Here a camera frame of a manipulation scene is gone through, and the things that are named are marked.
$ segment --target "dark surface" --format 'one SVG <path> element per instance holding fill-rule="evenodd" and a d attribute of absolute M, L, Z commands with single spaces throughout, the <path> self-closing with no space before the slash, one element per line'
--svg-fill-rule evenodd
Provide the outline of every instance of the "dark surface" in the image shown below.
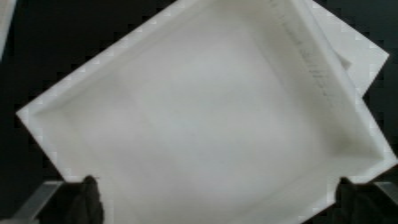
<path fill-rule="evenodd" d="M 39 184 L 60 179 L 14 112 L 171 1 L 18 0 L 0 63 L 0 219 L 19 208 Z M 398 151 L 398 1 L 320 1 L 391 58 L 366 103 Z M 396 171 L 384 177 L 398 181 Z"/>
<path fill-rule="evenodd" d="M 314 224 L 394 224 L 398 205 L 375 184 L 352 184 L 341 179 L 336 205 L 307 223 Z"/>
<path fill-rule="evenodd" d="M 103 205 L 92 176 L 64 184 L 37 216 L 41 224 L 101 224 Z"/>

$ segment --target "black background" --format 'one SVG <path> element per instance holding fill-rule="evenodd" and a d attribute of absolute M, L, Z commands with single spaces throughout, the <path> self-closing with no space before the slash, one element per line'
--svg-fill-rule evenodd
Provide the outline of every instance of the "black background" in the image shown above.
<path fill-rule="evenodd" d="M 18 0 L 0 62 L 0 219 L 62 179 L 14 112 L 171 2 Z M 398 152 L 398 1 L 316 2 L 391 54 L 364 100 Z M 398 181 L 394 170 L 380 178 Z"/>

